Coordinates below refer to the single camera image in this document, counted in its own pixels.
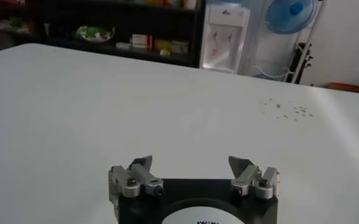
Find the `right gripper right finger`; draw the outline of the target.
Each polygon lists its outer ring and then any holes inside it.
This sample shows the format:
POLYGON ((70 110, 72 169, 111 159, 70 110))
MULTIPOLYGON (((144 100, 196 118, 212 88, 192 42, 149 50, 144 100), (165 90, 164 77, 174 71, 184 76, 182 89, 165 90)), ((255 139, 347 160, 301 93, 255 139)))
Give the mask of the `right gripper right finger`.
POLYGON ((229 156, 229 165, 235 177, 231 187, 240 197, 252 193, 261 200, 279 198, 280 172, 275 167, 263 172, 251 160, 235 156, 229 156))

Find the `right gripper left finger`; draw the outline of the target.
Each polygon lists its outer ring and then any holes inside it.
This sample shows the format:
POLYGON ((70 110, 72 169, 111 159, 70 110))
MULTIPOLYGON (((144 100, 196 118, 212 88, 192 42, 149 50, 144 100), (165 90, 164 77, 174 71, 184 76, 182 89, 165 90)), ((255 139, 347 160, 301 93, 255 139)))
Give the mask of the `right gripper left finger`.
POLYGON ((108 171, 109 198, 119 195, 136 198, 141 194, 142 187, 148 195, 163 195, 163 180, 149 172, 151 166, 152 155, 134 159, 127 169, 123 166, 113 166, 108 171))

